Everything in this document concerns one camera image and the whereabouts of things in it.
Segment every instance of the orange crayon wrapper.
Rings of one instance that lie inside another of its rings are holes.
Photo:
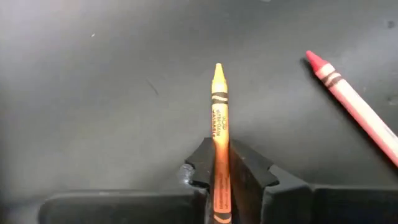
[[[228,87],[220,63],[211,85],[212,137],[215,145],[213,211],[215,223],[231,223],[231,181],[229,177]]]

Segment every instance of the gray surface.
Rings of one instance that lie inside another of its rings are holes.
[[[1,192],[144,188],[210,134],[216,62],[231,136],[309,182],[398,185],[300,59],[331,61],[398,132],[396,0],[3,0]]]

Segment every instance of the black plastic base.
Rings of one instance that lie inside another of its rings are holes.
[[[40,224],[211,223],[214,148],[205,138],[155,192],[68,192],[48,199]],[[398,189],[312,185],[238,141],[229,161],[233,223],[398,223]]]

